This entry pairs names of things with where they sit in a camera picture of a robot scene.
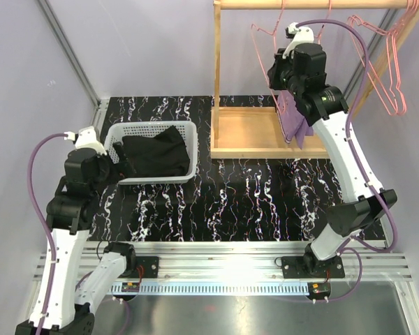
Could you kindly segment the black trousers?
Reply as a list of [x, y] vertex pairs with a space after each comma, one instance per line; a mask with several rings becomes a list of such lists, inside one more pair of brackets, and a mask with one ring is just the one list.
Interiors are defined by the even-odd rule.
[[186, 145], [174, 126], [154, 137], [124, 136], [122, 146], [128, 161], [127, 177], [181, 177], [189, 171]]

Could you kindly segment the purple garment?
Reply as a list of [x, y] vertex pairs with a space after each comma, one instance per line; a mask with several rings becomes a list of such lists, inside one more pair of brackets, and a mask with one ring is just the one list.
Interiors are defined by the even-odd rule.
[[280, 91], [278, 96], [278, 114], [284, 140], [290, 144], [293, 140], [303, 149], [306, 137], [314, 136], [314, 130], [307, 120], [297, 111], [296, 102], [289, 91]]

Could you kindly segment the pink hanger with purple garment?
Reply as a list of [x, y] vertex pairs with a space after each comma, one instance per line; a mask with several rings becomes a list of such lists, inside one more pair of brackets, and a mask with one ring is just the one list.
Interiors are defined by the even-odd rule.
[[[331, 12], [332, 12], [332, 0], [329, 0], [328, 1], [328, 11], [327, 11], [327, 14], [325, 16], [325, 19], [330, 18]], [[325, 29], [325, 24], [322, 24], [318, 34], [316, 35], [316, 41], [317, 41], [318, 44], [321, 43], [321, 38], [322, 38], [322, 35], [323, 35], [323, 32], [324, 32], [324, 29]]]

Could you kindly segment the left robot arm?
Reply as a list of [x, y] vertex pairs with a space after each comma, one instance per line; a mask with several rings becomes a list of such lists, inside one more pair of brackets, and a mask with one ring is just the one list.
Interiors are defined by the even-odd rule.
[[82, 251], [97, 212], [102, 185], [113, 184], [118, 174], [98, 140], [74, 141], [46, 212], [41, 212], [33, 186], [32, 151], [27, 168], [27, 187], [32, 205], [47, 237], [47, 256], [36, 305], [28, 320], [16, 326], [16, 334], [90, 334], [96, 310], [120, 276], [132, 276], [138, 267], [132, 245], [111, 242], [90, 275], [79, 281]]

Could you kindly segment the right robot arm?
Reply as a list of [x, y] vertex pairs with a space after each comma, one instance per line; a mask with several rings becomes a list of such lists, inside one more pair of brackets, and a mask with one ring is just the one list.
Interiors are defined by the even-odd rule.
[[270, 87], [279, 91], [281, 129], [286, 142], [302, 148], [316, 134], [334, 166], [343, 203], [327, 210], [327, 225], [294, 258], [283, 258], [286, 278], [344, 277], [340, 250], [353, 237], [379, 221], [397, 201], [376, 179], [364, 157], [351, 123], [343, 93], [325, 83], [326, 53], [316, 43], [303, 42], [278, 49], [267, 72]]

